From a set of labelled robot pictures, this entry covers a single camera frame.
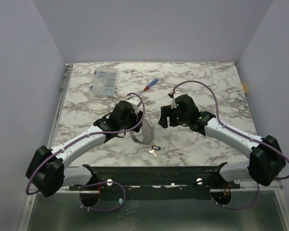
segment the metal floor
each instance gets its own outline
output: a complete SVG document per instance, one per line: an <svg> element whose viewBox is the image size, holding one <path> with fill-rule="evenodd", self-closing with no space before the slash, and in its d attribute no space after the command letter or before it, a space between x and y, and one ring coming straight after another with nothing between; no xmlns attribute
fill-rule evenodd
<svg viewBox="0 0 289 231"><path fill-rule="evenodd" d="M243 206L256 192L232 192L232 206ZM110 208L118 202L101 202ZM274 191L262 191L258 203L232 211L213 201L128 201L115 212L80 209L78 193L38 194L29 222L30 231L283 231L286 230Z"/></svg>

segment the clear plastic container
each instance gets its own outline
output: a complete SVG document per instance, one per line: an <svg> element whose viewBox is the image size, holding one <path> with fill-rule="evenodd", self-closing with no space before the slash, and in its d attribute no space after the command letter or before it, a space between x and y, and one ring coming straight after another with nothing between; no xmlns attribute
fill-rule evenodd
<svg viewBox="0 0 289 231"><path fill-rule="evenodd" d="M118 77L118 69L115 68L97 68L93 83L91 85L91 92L97 96L113 97L115 93L115 86Z"/></svg>

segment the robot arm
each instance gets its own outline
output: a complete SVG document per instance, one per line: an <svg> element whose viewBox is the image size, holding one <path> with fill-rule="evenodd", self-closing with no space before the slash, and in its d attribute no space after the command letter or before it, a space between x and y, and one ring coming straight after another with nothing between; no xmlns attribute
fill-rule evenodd
<svg viewBox="0 0 289 231"><path fill-rule="evenodd" d="M169 118L171 127L182 125L204 136L216 138L237 149L249 159L234 164L223 164L219 174L227 182L254 179L257 183L268 186L286 165L283 157L263 144L254 141L259 140L280 151L278 142L274 137L262 138L225 123L221 124L214 114L200 112L193 99L188 95L181 95L173 99L171 105L161 108L161 118L158 123L163 128L168 127L167 118Z"/></svg>
<svg viewBox="0 0 289 231"><path fill-rule="evenodd" d="M87 184L95 176L90 166L66 167L90 149L116 137L119 131L139 132L143 119L143 112L138 110L140 105L141 101L137 97L120 101L108 118L106 115L96 120L72 140L51 149L45 146L38 148L26 177L33 178L32 183L45 197L53 195L63 186Z"/></svg>

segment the screwdriver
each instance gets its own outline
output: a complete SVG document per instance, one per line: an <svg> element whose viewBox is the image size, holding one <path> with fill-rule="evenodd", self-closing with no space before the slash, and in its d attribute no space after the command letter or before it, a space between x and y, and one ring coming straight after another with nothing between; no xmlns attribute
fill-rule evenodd
<svg viewBox="0 0 289 231"><path fill-rule="evenodd" d="M154 79L151 83L149 83L139 94L144 93L145 91L147 91L148 89L150 89L151 87L153 87L156 83L158 82L158 78Z"/></svg>

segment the blue screwdriver handle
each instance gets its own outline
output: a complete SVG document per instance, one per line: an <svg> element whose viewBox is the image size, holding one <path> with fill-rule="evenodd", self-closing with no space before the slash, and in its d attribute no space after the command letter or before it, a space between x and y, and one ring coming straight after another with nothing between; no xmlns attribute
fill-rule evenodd
<svg viewBox="0 0 289 231"><path fill-rule="evenodd" d="M144 90L150 89L150 88L153 87L157 82L158 82L158 78L154 79L151 83L149 83L149 84L144 88Z"/></svg>

